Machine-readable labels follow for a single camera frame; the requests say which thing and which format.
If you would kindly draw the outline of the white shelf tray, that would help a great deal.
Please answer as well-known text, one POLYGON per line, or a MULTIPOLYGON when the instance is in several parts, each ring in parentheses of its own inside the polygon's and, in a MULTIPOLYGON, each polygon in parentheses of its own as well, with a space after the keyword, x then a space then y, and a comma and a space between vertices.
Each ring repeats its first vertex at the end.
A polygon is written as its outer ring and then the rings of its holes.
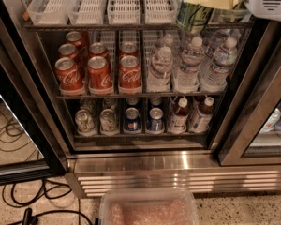
POLYGON ((27 11, 33 25, 67 24, 70 0, 32 0, 27 11))
POLYGON ((67 15, 72 25, 102 24, 107 0, 70 0, 67 15))
POLYGON ((107 14, 109 24, 139 24, 140 0, 109 0, 107 14))
POLYGON ((143 0, 146 24, 171 24, 176 21, 176 0, 143 0))

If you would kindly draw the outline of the red cola can front right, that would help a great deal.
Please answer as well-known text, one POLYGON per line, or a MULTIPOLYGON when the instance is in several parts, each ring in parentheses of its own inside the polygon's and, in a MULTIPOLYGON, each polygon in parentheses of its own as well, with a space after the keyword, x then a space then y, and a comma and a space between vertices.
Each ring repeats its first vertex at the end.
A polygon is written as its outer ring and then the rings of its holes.
POLYGON ((127 55, 121 58, 119 87, 126 94, 135 94, 141 90, 141 65, 137 57, 127 55))

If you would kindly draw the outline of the steel fridge door right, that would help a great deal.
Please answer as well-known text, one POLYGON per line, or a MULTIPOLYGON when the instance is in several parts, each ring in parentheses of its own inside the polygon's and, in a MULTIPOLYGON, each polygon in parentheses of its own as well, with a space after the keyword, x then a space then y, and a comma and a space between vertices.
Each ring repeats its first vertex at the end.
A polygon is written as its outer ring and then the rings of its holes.
POLYGON ((222 166, 281 166, 281 131, 261 133, 281 107, 281 22, 255 21, 229 82, 224 133, 216 137, 222 166))

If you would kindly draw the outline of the blue pepsi can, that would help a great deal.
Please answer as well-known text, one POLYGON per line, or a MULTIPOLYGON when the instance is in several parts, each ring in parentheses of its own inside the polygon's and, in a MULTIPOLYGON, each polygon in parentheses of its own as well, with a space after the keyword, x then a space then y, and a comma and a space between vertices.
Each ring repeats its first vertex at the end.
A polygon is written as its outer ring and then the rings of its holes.
POLYGON ((139 111, 136 108, 128 108, 125 111, 124 130, 129 133, 141 131, 141 119, 139 111))
POLYGON ((164 113, 159 108, 153 108, 149 111, 147 130, 153 134, 160 134, 164 131, 164 113))

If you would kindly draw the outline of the red cola can front middle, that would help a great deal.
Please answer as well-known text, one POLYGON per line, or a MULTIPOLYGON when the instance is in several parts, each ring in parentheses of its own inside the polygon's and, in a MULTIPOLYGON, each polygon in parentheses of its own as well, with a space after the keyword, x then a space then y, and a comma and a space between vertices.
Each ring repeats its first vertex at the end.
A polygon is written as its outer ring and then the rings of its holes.
POLYGON ((111 68, 102 56, 89 59, 87 65, 89 73, 89 90, 92 94, 107 95, 112 92, 111 68))

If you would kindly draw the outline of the red cola can back left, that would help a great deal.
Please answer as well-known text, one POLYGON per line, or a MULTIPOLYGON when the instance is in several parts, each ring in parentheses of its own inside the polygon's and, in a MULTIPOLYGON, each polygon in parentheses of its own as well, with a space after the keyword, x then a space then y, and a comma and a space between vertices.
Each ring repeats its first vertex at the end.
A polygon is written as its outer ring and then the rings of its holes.
POLYGON ((66 34, 66 42, 73 44, 76 48, 82 49, 85 47, 85 41, 81 32, 71 31, 66 34))

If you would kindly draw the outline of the blue pepsi can left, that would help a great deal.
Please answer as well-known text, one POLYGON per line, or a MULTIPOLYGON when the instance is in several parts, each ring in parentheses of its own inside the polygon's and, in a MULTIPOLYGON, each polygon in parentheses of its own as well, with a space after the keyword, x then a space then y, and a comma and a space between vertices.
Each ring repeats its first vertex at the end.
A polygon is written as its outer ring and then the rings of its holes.
POLYGON ((129 133, 141 131, 141 119, 139 111, 136 108, 128 108, 125 111, 124 130, 129 133))

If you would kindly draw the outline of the silver green can front left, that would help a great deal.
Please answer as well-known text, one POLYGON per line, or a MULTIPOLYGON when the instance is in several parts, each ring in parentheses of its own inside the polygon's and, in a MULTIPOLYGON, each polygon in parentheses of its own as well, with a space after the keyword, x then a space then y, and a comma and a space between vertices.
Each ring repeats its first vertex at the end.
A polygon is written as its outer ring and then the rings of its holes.
POLYGON ((75 114, 77 132, 85 137, 96 135, 96 125, 88 110, 81 109, 75 114))

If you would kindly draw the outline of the steel fridge base grille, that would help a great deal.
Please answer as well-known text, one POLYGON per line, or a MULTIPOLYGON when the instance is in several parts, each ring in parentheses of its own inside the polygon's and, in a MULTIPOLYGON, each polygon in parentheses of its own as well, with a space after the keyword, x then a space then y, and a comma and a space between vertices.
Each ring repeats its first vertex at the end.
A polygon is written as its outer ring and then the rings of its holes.
POLYGON ((281 164, 221 166, 203 151, 92 154, 70 158, 65 179, 79 198, 124 188, 184 188, 193 193, 281 191, 281 164))

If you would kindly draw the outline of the glass fridge door left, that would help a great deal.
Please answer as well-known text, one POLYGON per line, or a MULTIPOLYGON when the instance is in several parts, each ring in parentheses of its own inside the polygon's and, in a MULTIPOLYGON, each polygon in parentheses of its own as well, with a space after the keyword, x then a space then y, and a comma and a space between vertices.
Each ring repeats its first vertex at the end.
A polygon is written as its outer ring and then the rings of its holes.
POLYGON ((64 157, 45 121, 46 108, 20 55, 22 43, 0 14, 0 186, 62 175, 64 157))

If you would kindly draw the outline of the water bottle front right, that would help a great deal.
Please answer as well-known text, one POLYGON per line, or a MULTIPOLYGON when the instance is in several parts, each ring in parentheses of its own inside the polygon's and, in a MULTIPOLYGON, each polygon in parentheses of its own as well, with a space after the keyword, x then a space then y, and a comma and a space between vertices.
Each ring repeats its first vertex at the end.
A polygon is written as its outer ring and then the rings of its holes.
POLYGON ((228 37, 214 51, 212 62, 200 76, 200 91, 221 92, 227 85, 229 72, 237 59, 237 39, 228 37))

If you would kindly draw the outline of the water bottle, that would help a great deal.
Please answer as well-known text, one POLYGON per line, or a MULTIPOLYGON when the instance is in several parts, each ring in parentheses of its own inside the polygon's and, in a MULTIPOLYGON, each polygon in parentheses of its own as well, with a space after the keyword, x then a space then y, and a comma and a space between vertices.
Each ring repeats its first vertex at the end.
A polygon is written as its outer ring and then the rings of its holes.
POLYGON ((174 72, 174 90, 176 92, 185 94, 198 90, 199 68, 203 58, 202 38, 193 37, 179 54, 178 67, 174 72))
POLYGON ((228 37, 214 51, 212 62, 200 76, 200 91, 221 92, 227 85, 229 72, 237 59, 237 39, 228 37))
POLYGON ((147 91, 169 92, 172 69, 173 55, 171 48, 162 47, 151 58, 147 72, 147 91))

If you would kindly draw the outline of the water bottle front left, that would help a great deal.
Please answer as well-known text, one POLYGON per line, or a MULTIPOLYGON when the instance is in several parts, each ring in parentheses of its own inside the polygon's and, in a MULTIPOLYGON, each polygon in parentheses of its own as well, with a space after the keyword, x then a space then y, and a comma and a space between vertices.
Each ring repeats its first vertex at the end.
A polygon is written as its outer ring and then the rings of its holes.
POLYGON ((151 58, 147 72, 147 91, 169 92, 172 69, 173 55, 171 48, 162 47, 151 58))

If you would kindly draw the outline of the tea bottle right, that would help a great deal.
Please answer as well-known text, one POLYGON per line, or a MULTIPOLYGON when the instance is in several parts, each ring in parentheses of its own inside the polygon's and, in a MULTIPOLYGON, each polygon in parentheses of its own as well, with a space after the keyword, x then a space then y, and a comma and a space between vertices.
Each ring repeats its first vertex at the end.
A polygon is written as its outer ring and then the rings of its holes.
POLYGON ((212 97, 206 97, 195 109, 189 123, 189 131, 193 133, 205 132, 213 115, 214 99, 212 97))

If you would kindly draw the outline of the tea bottle left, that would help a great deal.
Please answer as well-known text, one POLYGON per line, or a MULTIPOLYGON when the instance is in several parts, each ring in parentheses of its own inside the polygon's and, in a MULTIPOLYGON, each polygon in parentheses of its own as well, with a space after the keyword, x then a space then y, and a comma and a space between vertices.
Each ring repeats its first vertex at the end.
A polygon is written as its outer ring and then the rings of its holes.
POLYGON ((186 120, 189 115, 188 100, 180 97, 172 105, 168 119, 168 132, 171 134, 182 134, 186 131, 186 120))

